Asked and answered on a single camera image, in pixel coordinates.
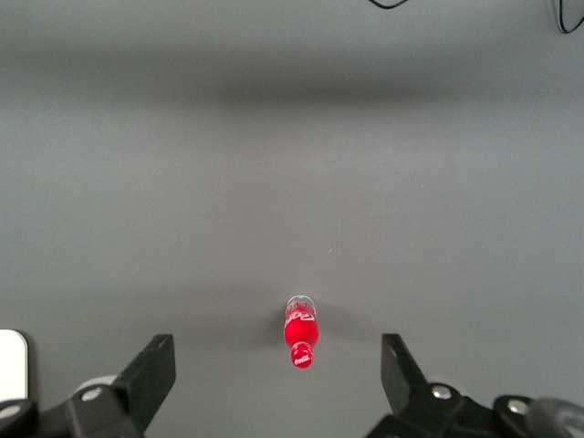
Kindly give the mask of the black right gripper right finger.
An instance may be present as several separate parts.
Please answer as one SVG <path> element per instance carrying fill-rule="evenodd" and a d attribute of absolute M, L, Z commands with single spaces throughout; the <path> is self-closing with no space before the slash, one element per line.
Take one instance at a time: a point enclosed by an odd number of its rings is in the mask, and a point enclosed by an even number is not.
<path fill-rule="evenodd" d="M 531 399 L 503 395 L 485 407 L 453 386 L 428 381 L 398 334 L 381 337 L 381 384 L 391 407 L 369 437 L 528 437 Z"/>

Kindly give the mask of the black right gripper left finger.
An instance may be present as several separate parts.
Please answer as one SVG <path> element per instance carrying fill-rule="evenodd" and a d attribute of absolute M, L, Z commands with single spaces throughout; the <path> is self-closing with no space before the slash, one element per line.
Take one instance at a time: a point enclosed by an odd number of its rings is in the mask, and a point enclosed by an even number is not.
<path fill-rule="evenodd" d="M 159 334 L 111 383 L 94 383 L 41 412 L 30 399 L 1 403 L 1 435 L 143 437 L 176 379 L 174 341 Z"/>

